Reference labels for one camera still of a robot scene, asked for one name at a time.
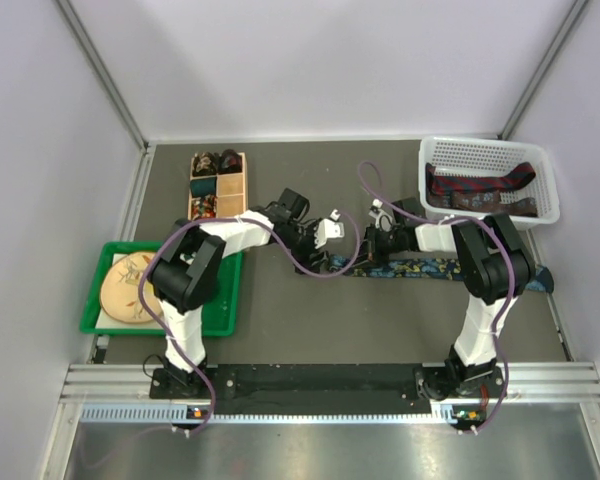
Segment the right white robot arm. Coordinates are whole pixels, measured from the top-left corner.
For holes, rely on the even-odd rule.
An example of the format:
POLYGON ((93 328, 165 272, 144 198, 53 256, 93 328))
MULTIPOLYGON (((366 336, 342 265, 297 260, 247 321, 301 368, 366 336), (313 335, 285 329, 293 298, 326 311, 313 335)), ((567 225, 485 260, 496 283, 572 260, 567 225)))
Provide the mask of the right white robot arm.
POLYGON ((423 395, 444 400, 467 396, 493 378, 498 339, 506 316, 535 275, 535 263, 506 214, 428 222, 404 208, 375 199, 360 253, 380 265, 402 252, 456 255, 469 302, 463 326, 441 370, 421 370, 423 395), (386 209, 394 212, 390 215, 386 209))

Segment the blue floral tie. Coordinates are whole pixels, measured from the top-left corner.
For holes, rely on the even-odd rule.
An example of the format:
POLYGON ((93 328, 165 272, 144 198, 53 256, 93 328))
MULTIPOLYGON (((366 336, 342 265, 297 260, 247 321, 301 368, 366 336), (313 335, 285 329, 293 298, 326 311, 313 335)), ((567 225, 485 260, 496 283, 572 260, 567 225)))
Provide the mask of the blue floral tie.
MULTIPOLYGON (((365 278, 432 278, 466 282, 457 259, 449 258, 408 258, 390 260, 384 265, 360 263, 350 267, 345 273, 350 277, 365 278)), ((535 276, 525 286, 526 290, 552 294, 555 282, 551 271, 543 265, 537 265, 535 276)))

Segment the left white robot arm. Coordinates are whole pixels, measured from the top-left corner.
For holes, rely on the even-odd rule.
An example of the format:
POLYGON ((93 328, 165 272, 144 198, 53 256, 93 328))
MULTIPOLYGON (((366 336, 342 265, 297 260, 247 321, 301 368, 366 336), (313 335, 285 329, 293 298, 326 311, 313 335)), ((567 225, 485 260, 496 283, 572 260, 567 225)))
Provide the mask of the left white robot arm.
POLYGON ((253 247, 279 243, 293 258, 298 273, 318 274, 328 241, 344 236, 340 214, 305 221, 310 203, 285 189, 279 199, 227 218, 179 220, 143 274, 162 310, 156 321, 167 338, 162 366, 152 374, 150 396, 184 399, 211 387, 204 370, 202 308, 218 289, 222 261, 253 247))

